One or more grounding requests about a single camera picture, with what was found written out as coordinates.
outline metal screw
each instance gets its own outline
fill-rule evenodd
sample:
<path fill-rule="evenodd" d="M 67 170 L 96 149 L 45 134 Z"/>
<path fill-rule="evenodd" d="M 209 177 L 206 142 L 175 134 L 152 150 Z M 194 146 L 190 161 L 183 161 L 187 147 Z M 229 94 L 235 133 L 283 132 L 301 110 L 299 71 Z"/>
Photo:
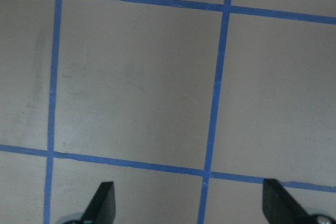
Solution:
<path fill-rule="evenodd" d="M 331 220 L 326 216 L 319 215 L 316 220 L 319 224 L 331 224 Z"/>

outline black plastic part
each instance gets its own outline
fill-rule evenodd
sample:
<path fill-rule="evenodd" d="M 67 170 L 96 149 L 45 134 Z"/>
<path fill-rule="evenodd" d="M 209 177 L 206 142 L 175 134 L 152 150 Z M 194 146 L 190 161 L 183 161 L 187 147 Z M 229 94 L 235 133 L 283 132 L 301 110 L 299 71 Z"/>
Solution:
<path fill-rule="evenodd" d="M 81 219 L 67 221 L 64 224 L 113 224 L 116 216 L 115 203 L 113 182 L 103 182 Z"/>
<path fill-rule="evenodd" d="M 262 189 L 263 213 L 270 224 L 319 224 L 318 217 L 309 215 L 276 179 L 264 179 Z"/>

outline gray floor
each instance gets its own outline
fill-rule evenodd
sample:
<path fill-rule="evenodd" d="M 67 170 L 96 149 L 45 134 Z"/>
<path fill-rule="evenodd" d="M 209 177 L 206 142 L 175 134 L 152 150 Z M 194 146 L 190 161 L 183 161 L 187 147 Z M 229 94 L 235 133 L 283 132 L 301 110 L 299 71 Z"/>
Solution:
<path fill-rule="evenodd" d="M 0 0 L 0 222 L 79 217 L 113 180 L 115 224 L 266 224 L 264 177 L 336 217 L 336 2 L 232 0 L 227 27 L 224 0 L 136 1 L 62 0 L 55 44 L 55 0 Z"/>

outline blue grid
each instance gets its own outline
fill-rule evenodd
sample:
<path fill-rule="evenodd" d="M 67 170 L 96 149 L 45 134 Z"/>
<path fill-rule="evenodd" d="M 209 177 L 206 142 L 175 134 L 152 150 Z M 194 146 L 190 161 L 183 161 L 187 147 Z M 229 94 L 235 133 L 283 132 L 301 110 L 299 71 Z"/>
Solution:
<path fill-rule="evenodd" d="M 240 174 L 228 174 L 211 171 L 217 112 L 220 96 L 220 88 L 222 83 L 224 57 L 226 48 L 226 39 L 228 33 L 229 16 L 231 13 L 243 14 L 243 15 L 255 15 L 272 18 L 292 19 L 306 22 L 323 23 L 336 25 L 336 17 L 310 15 L 304 13 L 283 12 L 278 10 L 268 10 L 260 8 L 232 6 L 231 0 L 224 0 L 224 4 L 209 4 L 195 1 L 182 1 L 182 0 L 120 0 L 124 2 L 132 2 L 139 4 L 151 4 L 170 7 L 183 7 L 190 9 L 200 9 L 215 12 L 222 12 L 222 23 L 220 31 L 220 40 L 218 47 L 216 74 L 214 81 L 214 90 L 211 107 L 211 118 L 209 123 L 208 140 L 204 169 L 193 169 L 186 167 L 177 167 L 161 164 L 152 164 L 144 162 L 136 162 L 122 159 L 73 154 L 73 153 L 60 153 L 54 151 L 54 128 L 55 128 L 55 108 L 56 108 L 56 92 L 57 92 L 57 70 L 58 70 L 58 52 L 59 52 L 59 40 L 60 40 L 60 26 L 61 26 L 61 12 L 62 12 L 62 0 L 55 0 L 55 15 L 54 15 L 54 32 L 53 32 L 53 48 L 51 52 L 51 73 L 50 73 L 50 94 L 49 94 L 49 114 L 48 114 L 48 147 L 47 150 L 38 150 L 32 148 L 24 148 L 19 146 L 9 146 L 0 144 L 0 151 L 12 152 L 19 154 L 27 154 L 34 156 L 42 156 L 47 158 L 47 169 L 45 179 L 45 198 L 44 198 L 44 224 L 49 224 L 50 219 L 50 199 L 51 199 L 51 184 L 52 184 L 52 171 L 54 158 L 73 159 L 83 162 L 93 162 L 98 164 L 109 164 L 116 166 L 134 167 L 139 169 L 149 169 L 161 172 L 189 174 L 193 176 L 199 176 L 203 178 L 200 207 L 198 212 L 197 224 L 203 224 L 205 218 L 207 194 L 209 180 L 211 178 L 232 180 L 237 182 L 246 182 L 254 184 L 262 184 L 264 178 L 254 177 Z M 325 191 L 336 193 L 336 187 L 315 185 L 311 183 L 303 182 L 284 182 L 282 183 L 286 187 L 300 188 L 315 191 Z"/>

